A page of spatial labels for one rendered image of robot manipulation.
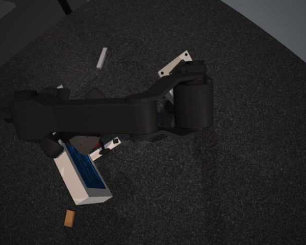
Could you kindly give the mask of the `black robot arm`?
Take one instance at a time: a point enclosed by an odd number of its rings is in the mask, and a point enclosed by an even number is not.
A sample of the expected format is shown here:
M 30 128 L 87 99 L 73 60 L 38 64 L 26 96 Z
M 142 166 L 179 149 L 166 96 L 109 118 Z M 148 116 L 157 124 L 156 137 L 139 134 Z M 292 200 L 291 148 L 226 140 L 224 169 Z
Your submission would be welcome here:
M 213 125 L 214 85 L 204 60 L 182 60 L 145 92 L 125 97 L 68 100 L 70 89 L 55 87 L 15 91 L 1 99 L 0 119 L 14 123 L 18 139 L 31 143 L 64 132 L 63 139 L 84 156 L 102 134 L 185 139 Z M 165 129 L 158 126 L 157 100 L 172 89 L 176 127 Z

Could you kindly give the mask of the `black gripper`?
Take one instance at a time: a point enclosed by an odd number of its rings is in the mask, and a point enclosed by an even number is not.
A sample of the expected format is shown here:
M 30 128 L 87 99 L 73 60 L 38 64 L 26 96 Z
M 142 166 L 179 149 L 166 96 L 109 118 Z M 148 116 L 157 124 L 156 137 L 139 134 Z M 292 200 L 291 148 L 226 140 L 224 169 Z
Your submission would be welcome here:
M 98 89 L 92 88 L 86 95 L 83 96 L 84 99 L 107 99 L 107 97 Z M 45 139 L 41 140 L 39 145 L 45 154 L 50 158 L 57 158 L 61 154 L 64 148 L 58 143 L 59 140 L 62 140 L 63 143 L 66 143 L 68 146 L 70 144 L 66 142 L 61 136 L 64 132 L 56 132 L 56 134 L 51 134 Z

